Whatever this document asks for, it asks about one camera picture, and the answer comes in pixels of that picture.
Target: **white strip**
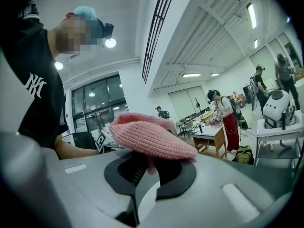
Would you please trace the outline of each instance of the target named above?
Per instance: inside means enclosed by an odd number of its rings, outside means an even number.
[[[241,219],[248,223],[260,215],[257,208],[232,183],[226,184],[222,190]]]
[[[70,174],[70,173],[73,173],[73,172],[76,172],[76,171],[83,170],[85,168],[87,168],[87,166],[85,164],[81,164],[81,165],[73,166],[73,167],[70,167],[70,168],[65,168],[65,171],[66,171],[67,174]]]

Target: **white logo on shirt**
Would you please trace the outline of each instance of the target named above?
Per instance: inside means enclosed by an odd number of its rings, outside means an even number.
[[[46,82],[44,82],[43,78],[41,77],[38,77],[37,75],[33,75],[31,73],[29,73],[30,76],[29,76],[29,80],[28,82],[26,83],[25,87],[28,88],[28,91],[31,93],[32,96],[36,95],[41,98],[40,96],[40,91],[42,89],[42,86],[44,84],[46,84]]]

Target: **white t-shirt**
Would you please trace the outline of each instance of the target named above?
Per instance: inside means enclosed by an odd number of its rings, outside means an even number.
[[[226,97],[223,97],[222,100],[219,101],[218,108],[223,113],[223,115],[228,116],[231,113],[233,113],[232,105]]]

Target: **desk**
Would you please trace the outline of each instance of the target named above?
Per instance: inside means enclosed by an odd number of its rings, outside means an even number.
[[[205,150],[208,150],[209,145],[215,146],[216,157],[219,158],[219,149],[224,145],[225,153],[222,154],[220,158],[227,157],[227,149],[226,149],[226,141],[223,127],[213,128],[211,126],[202,127],[203,133],[192,134],[195,148],[199,151],[199,149],[205,145],[205,148],[202,150],[203,153]]]

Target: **gray shirt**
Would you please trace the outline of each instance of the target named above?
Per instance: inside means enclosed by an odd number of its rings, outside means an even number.
[[[281,81],[288,81],[291,77],[291,74],[288,70],[289,62],[288,59],[284,56],[285,63],[282,65],[278,62],[277,58],[275,59],[275,72],[279,74]]]

